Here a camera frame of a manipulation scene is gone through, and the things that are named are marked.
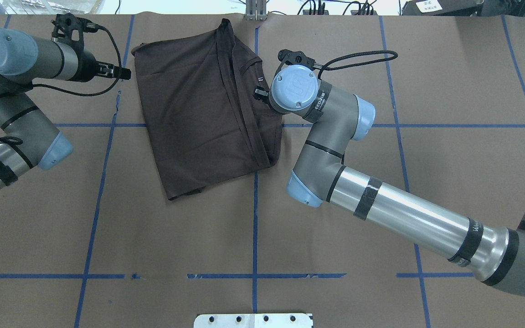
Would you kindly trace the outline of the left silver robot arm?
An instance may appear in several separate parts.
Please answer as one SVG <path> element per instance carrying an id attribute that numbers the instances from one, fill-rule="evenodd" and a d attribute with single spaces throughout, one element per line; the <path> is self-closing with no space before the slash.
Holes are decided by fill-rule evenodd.
<path id="1" fill-rule="evenodd" d="M 49 40 L 0 28 L 0 189 L 33 167 L 49 170 L 73 153 L 73 145 L 29 98 L 36 78 L 88 82 L 107 77 L 129 80 L 122 65 L 96 60 L 85 50 L 84 33 L 108 31 L 85 20 L 54 21 Z"/>

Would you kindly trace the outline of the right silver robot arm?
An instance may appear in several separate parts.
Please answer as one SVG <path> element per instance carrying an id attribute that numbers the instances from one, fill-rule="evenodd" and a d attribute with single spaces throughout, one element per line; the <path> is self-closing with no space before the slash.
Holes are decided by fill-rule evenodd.
<path id="1" fill-rule="evenodd" d="M 488 287 L 525 297 L 525 128 L 394 123 L 398 182 L 375 174 L 380 151 L 348 157 L 374 141 L 373 104 L 334 87 L 312 68 L 279 68 L 254 96 L 310 131 L 286 191 L 309 207 L 333 204 L 403 237 Z"/>

